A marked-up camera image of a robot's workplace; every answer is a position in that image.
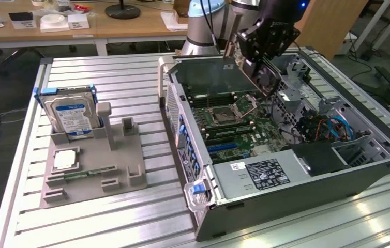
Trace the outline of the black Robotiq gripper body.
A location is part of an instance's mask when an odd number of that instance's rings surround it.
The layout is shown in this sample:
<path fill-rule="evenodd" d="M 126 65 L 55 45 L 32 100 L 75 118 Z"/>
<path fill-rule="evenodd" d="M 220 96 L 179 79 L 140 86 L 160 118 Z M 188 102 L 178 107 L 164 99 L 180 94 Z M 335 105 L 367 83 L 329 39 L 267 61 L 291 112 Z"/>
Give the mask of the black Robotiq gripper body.
<path fill-rule="evenodd" d="M 268 28 L 272 25 L 294 27 L 305 15 L 310 2 L 307 0 L 260 0 L 256 27 Z"/>

